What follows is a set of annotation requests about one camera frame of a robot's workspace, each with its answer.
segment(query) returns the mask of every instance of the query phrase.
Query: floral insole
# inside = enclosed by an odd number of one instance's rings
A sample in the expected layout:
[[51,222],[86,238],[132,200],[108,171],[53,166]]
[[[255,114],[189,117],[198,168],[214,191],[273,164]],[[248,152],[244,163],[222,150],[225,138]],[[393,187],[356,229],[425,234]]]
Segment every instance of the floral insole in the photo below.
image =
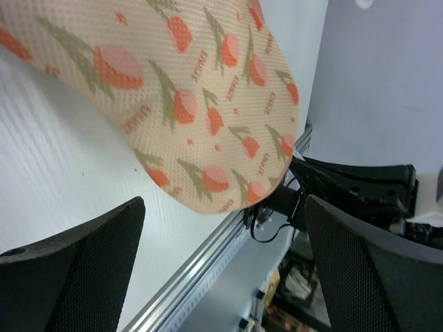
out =
[[177,201],[239,210],[284,176],[298,121],[254,2],[1,0],[0,44],[92,99]]

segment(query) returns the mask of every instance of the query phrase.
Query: metal frame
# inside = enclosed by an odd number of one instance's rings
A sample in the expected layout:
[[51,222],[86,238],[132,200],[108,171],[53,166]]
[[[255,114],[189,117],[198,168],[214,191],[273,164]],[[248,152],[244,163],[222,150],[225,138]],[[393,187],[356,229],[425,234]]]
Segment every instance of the metal frame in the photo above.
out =
[[[296,143],[299,153],[309,148],[311,132],[308,124]],[[243,211],[230,213],[123,332],[175,332],[248,239],[242,219]]]

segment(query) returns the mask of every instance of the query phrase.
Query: gray wall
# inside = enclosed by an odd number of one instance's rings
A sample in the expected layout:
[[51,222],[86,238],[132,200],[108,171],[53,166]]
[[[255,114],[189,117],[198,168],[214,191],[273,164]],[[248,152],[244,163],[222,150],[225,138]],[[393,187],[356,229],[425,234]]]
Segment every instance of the gray wall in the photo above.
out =
[[443,1],[331,0],[309,107],[310,156],[443,164]]

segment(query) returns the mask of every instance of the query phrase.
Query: tulip print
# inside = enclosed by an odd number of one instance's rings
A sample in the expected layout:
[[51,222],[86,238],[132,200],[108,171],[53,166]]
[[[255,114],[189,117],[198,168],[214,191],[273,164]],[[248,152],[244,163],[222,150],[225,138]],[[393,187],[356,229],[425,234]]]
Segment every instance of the tulip print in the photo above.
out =
[[281,135],[278,131],[276,131],[269,124],[265,125],[271,134],[272,140],[274,141],[275,150],[277,151],[278,159],[285,159],[286,157],[292,156],[293,146],[296,143],[294,136],[290,133],[286,133]]
[[120,23],[125,24],[126,26],[128,25],[125,14],[121,12],[116,12],[116,17]]
[[60,75],[60,70],[58,68],[54,68],[54,67],[50,66],[49,64],[45,65],[44,72],[46,74],[53,76],[54,78],[57,78],[57,79],[58,79],[58,76]]
[[260,144],[254,137],[251,136],[251,131],[248,127],[228,127],[229,131],[242,142],[244,153],[250,158],[254,159],[257,156],[257,151]]
[[257,30],[261,31],[263,29],[264,17],[260,1],[248,0],[248,7],[250,14],[255,21],[255,26],[257,27]]
[[168,26],[172,43],[180,53],[186,53],[193,42],[189,26],[179,16],[168,17],[165,10],[180,13],[175,0],[146,0],[149,5],[159,14]]
[[224,192],[229,188],[228,174],[220,166],[209,165],[201,169],[181,159],[177,162],[188,173],[200,200],[205,195],[212,201],[213,194]]
[[103,82],[117,89],[139,89],[143,86],[143,71],[135,57],[122,47],[97,46],[93,54],[94,67]]
[[266,194],[266,188],[257,181],[248,182],[239,172],[232,169],[235,179],[240,187],[241,204],[247,206],[257,203]]
[[0,26],[0,44],[5,46],[8,50],[10,50],[17,57],[20,57],[23,60],[30,61],[33,59],[33,56],[29,53],[26,47],[23,46],[23,44],[17,38],[12,36],[9,33],[9,31],[2,28],[1,26]]
[[224,65],[227,67],[236,67],[240,52],[240,42],[233,33],[225,33],[222,25],[213,17],[210,11],[204,7],[206,19],[213,30],[216,58],[215,69],[220,66],[221,75],[224,74]]
[[149,60],[161,85],[163,98],[163,124],[167,121],[174,131],[175,122],[182,125],[193,123],[197,114],[197,99],[191,90],[176,89],[168,75],[157,64]]
[[143,86],[142,68],[128,50],[114,45],[101,45],[93,49],[80,38],[52,24],[49,20],[43,17],[37,17],[36,20],[71,57],[92,93],[99,88],[114,100],[111,86],[124,90]]
[[275,74],[278,76],[278,78],[281,79],[283,84],[286,85],[286,90],[288,91],[289,99],[295,105],[298,105],[298,89],[296,84],[293,82],[291,74],[286,73],[284,71],[275,71]]
[[257,27],[258,31],[261,31],[263,29],[263,20],[260,18],[259,14],[255,11],[254,8],[249,7],[249,12],[251,13],[252,17],[254,18],[255,26]]
[[208,131],[211,136],[215,136],[224,126],[224,121],[222,116],[220,115],[220,112],[218,112],[218,110],[214,106],[211,106],[211,104],[217,106],[218,99],[214,93],[206,90],[205,88],[202,88],[201,90],[203,91],[206,109],[208,110],[206,113]]
[[246,83],[254,82],[257,86],[266,86],[267,70],[261,57],[254,53],[254,41],[252,37],[251,27],[249,29],[249,43],[244,63],[242,78],[246,79]]
[[145,168],[147,174],[160,188],[170,185],[169,178],[161,169],[163,166],[163,159],[161,157],[152,154],[142,154],[137,150],[134,150],[134,152],[140,164]]

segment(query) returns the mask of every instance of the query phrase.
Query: black cable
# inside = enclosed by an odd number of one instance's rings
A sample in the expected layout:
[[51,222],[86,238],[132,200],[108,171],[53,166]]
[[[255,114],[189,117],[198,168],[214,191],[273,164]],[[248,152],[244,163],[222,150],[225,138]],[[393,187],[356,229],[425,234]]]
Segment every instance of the black cable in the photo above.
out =
[[292,230],[292,239],[291,239],[291,243],[293,242],[293,240],[296,239],[296,231],[297,231],[297,229],[294,227],[293,230]]
[[[296,177],[293,177],[291,180],[289,180],[288,184],[285,185],[285,187],[289,187],[289,186],[290,186],[295,180],[297,180],[297,178],[296,178]],[[272,210],[271,213],[269,214],[269,216],[272,216],[274,212],[275,212],[275,211]]]
[[[301,200],[301,198],[302,198],[302,195],[299,195],[299,196],[298,196],[298,199],[297,199],[296,206],[295,206],[295,208],[293,209],[293,214],[294,214],[295,211],[297,210],[298,205],[300,204],[300,200]],[[281,225],[281,226],[278,228],[277,232],[276,232],[276,233],[275,233],[270,239],[267,239],[267,240],[264,240],[264,241],[257,240],[257,239],[255,238],[255,235],[254,235],[254,229],[255,229],[255,222],[257,221],[257,218],[258,218],[258,214],[259,214],[259,212],[260,212],[260,205],[256,205],[256,206],[253,208],[253,219],[252,219],[252,223],[251,223],[251,237],[252,237],[255,241],[257,241],[257,242],[260,242],[260,243],[269,243],[269,242],[272,242],[272,241],[278,236],[278,233],[279,233],[283,228],[288,227],[288,226],[292,226],[290,223],[286,223],[286,224],[284,224],[284,225]],[[294,237],[294,236],[295,236],[295,231],[296,231],[296,229],[294,228],[293,231],[294,231],[294,233],[293,233],[292,235],[293,235],[293,237]]]

